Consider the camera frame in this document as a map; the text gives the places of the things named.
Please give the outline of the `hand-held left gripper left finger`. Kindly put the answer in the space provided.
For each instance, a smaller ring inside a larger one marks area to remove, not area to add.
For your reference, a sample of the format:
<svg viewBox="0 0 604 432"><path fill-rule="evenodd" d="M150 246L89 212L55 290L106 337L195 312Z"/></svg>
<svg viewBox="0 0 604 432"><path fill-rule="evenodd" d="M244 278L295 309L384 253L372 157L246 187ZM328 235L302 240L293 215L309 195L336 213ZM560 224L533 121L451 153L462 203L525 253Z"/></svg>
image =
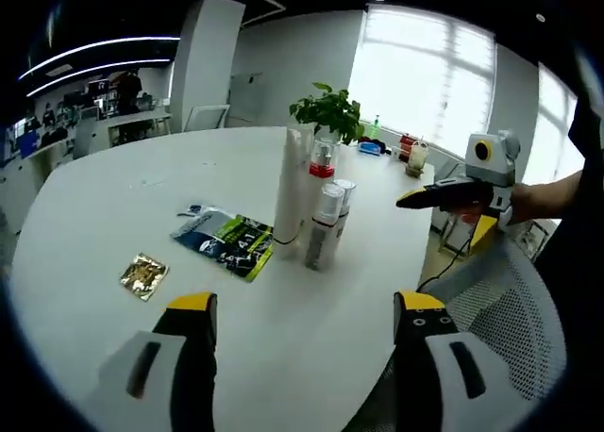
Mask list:
<svg viewBox="0 0 604 432"><path fill-rule="evenodd" d="M217 295L180 296L100 368L87 398L98 431L213 431Z"/></svg>

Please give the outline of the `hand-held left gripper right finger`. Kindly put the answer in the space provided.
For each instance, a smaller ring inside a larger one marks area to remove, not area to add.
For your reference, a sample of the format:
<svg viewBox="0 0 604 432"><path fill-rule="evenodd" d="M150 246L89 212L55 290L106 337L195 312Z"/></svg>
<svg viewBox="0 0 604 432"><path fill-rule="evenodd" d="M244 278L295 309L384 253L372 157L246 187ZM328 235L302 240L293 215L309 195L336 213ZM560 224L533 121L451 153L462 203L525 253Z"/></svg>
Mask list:
<svg viewBox="0 0 604 432"><path fill-rule="evenodd" d="M509 366L487 344L461 332L435 297L394 294L397 431L506 431L515 391Z"/></svg>

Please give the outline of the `person's right hand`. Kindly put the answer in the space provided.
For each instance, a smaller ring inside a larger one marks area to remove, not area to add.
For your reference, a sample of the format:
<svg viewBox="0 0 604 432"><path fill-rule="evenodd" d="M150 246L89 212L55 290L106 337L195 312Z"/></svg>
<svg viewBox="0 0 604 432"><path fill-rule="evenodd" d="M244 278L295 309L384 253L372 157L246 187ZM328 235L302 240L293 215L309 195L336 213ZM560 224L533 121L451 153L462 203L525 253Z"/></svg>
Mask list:
<svg viewBox="0 0 604 432"><path fill-rule="evenodd" d="M512 188L511 196L511 224L548 218L550 205L547 191L546 184L515 184Z"/></svg>

